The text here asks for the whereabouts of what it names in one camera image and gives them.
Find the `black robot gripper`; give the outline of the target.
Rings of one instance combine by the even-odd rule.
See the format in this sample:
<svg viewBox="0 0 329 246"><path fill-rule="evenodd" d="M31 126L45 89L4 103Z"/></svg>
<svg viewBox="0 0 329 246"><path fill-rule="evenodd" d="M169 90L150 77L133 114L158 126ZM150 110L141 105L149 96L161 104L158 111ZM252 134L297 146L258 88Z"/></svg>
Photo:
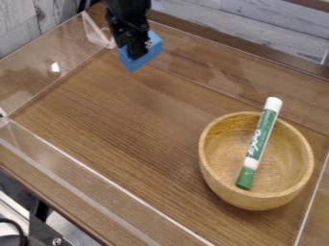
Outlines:
<svg viewBox="0 0 329 246"><path fill-rule="evenodd" d="M147 19L151 1L105 0L105 4L106 19L115 44L118 47L123 47L127 44L129 57L134 61L149 53L151 45Z"/></svg>

